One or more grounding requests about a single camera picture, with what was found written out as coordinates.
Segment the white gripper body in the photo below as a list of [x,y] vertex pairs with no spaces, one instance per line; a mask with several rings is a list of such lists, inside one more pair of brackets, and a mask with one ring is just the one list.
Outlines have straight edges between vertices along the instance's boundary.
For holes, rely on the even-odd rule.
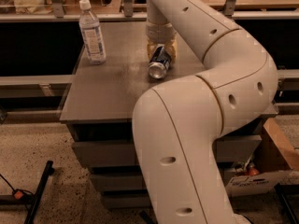
[[176,31],[171,23],[156,24],[146,22],[146,36],[154,44],[166,44],[176,38]]

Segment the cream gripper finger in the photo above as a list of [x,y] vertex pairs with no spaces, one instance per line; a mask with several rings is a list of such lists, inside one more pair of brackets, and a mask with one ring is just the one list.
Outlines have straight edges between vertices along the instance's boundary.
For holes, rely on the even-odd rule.
[[170,55],[171,61],[174,62],[177,59],[177,54],[178,54],[178,44],[177,40],[171,39],[169,42],[167,42],[165,45],[165,50],[166,52]]
[[159,47],[159,44],[158,43],[154,43],[152,41],[148,41],[148,44],[147,44],[147,53],[148,53],[148,58],[149,60],[151,60],[155,50]]

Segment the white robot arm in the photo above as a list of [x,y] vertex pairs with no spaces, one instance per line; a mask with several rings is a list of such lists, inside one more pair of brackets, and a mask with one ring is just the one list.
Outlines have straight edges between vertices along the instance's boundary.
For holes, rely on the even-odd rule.
[[277,68],[253,36],[200,0],[148,1],[205,67],[135,104],[135,149],[158,224],[236,224],[212,146],[271,104]]

